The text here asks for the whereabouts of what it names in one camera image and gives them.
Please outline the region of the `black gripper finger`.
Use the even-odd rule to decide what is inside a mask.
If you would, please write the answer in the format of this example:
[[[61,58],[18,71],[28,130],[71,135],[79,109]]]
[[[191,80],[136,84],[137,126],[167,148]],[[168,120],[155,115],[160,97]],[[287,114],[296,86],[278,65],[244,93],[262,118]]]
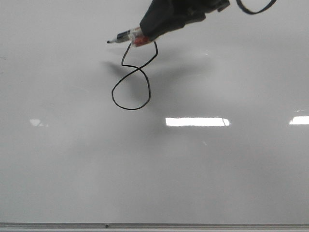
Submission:
[[[165,33],[205,18],[205,11],[195,0],[154,0],[140,21],[140,28],[144,36],[155,40]]]

